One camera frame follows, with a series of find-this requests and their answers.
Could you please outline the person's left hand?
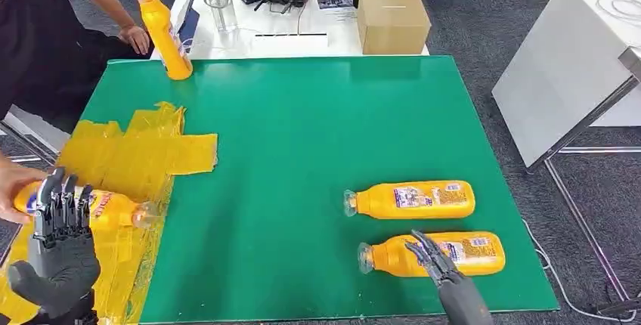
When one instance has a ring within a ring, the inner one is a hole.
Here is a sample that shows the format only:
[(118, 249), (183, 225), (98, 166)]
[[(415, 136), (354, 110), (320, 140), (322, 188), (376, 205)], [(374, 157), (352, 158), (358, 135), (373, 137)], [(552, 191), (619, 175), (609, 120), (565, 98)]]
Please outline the person's left hand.
[(147, 32), (137, 25), (123, 27), (119, 32), (119, 38), (133, 47), (137, 54), (145, 55), (150, 50), (150, 37)]

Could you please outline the person's right hand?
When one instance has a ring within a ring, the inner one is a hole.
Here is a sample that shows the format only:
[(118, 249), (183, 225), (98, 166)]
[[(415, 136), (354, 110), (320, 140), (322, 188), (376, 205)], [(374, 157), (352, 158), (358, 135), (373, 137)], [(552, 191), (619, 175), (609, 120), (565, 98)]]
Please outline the person's right hand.
[(1, 155), (1, 219), (26, 224), (29, 216), (14, 207), (15, 194), (25, 185), (44, 180), (47, 174), (10, 161)]

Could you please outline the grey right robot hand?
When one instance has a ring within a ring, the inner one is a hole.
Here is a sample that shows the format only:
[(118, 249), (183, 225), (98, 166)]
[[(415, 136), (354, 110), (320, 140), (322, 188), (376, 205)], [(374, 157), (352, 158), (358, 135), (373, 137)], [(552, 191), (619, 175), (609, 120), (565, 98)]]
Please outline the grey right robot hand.
[(425, 268), (438, 292), (450, 324), (493, 324), (494, 320), (474, 282), (462, 274), (439, 245), (425, 234), (412, 230), (413, 242), (405, 246)]

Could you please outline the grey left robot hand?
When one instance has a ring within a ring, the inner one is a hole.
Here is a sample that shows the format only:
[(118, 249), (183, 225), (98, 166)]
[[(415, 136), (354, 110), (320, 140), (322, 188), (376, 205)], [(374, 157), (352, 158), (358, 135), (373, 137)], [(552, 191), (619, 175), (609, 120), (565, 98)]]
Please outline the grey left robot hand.
[(90, 228), (91, 186), (57, 167), (38, 185), (29, 206), (33, 230), (25, 260), (7, 269), (13, 293), (37, 305), (29, 324), (96, 324), (94, 290), (101, 266)]

